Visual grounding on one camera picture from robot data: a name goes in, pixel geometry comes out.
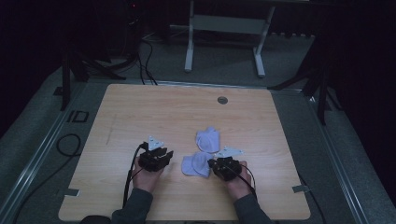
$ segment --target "metal leg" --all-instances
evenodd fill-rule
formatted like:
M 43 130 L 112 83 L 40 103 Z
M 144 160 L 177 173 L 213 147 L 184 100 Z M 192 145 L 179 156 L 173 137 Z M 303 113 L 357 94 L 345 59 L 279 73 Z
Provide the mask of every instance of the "metal leg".
M 194 1 L 190 0 L 190 25 L 189 25 L 189 45 L 187 46 L 186 63 L 184 65 L 184 71 L 190 72 L 192 70 L 192 56 L 194 53 L 193 43 L 193 19 L 194 19 Z
M 270 7 L 268 10 L 267 19 L 265 20 L 264 26 L 262 27 L 260 43 L 256 48 L 253 48 L 254 60 L 256 61 L 257 74 L 259 77 L 265 76 L 264 66 L 262 64 L 262 46 L 264 45 L 265 37 L 267 37 L 274 11 L 275 7 Z

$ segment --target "wooden table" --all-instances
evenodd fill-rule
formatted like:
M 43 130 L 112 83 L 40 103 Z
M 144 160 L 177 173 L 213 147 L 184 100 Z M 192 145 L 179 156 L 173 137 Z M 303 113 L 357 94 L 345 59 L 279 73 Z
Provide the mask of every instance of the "wooden table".
M 220 96 L 228 99 L 226 105 L 218 103 Z M 181 173 L 183 157 L 199 151 L 197 131 L 208 126 L 220 132 L 220 148 L 245 150 L 235 159 L 247 161 L 259 203 L 271 219 L 310 217 L 304 193 L 292 190 L 301 182 L 269 91 L 112 84 L 69 186 L 79 195 L 64 197 L 59 218 L 111 217 L 121 209 L 134 151 L 152 135 L 175 153 L 154 192 L 148 220 L 237 220 L 213 173 L 209 178 Z

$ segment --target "dark background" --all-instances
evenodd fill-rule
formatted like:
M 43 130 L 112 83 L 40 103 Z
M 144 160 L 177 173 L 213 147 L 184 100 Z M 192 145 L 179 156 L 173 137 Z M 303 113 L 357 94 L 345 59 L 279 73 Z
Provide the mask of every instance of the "dark background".
M 196 11 L 211 13 L 213 1 L 202 1 L 205 3 Z M 235 1 L 225 4 L 226 7 L 216 7 L 218 14 L 262 17 L 262 8 L 254 3 L 246 7 L 238 6 Z M 140 6 L 148 25 L 164 39 L 169 37 L 170 23 L 188 24 L 189 1 L 151 0 Z M 126 18 L 129 16 L 130 20 L 131 15 L 142 11 L 135 8 L 131 14 L 128 10 L 121 0 L 3 0 L 0 3 L 0 136 L 45 78 L 61 66 L 62 50 L 67 44 L 73 43 L 90 57 L 102 60 L 133 51 L 137 43 L 135 34 L 125 29 Z M 331 87 L 336 90 L 393 203 L 396 202 L 395 12 L 394 1 L 277 3 L 270 28 L 271 33 L 286 36 L 316 36 L 304 66 L 318 66 L 331 60 Z M 329 59 L 330 49 L 335 49 L 335 54 Z

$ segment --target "hand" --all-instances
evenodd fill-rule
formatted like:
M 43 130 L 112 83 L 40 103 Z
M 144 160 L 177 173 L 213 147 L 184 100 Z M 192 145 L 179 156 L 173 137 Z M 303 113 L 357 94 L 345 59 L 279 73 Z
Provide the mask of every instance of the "hand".
M 134 188 L 142 189 L 149 193 L 152 193 L 155 189 L 155 186 L 157 185 L 157 181 L 160 178 L 160 175 L 163 173 L 163 168 L 158 172 L 149 172 L 144 169 L 142 170 L 142 167 L 139 166 L 139 157 L 136 157 L 136 160 L 134 162 L 134 169 L 132 170 L 132 175 L 136 173 L 137 175 L 135 175 L 133 179 Z
M 248 174 L 248 170 L 246 168 L 248 167 L 247 162 L 240 161 L 239 163 L 242 165 L 242 172 L 240 175 L 251 185 L 251 175 Z M 225 181 L 224 183 L 234 202 L 251 193 L 249 186 L 238 176 L 230 181 Z

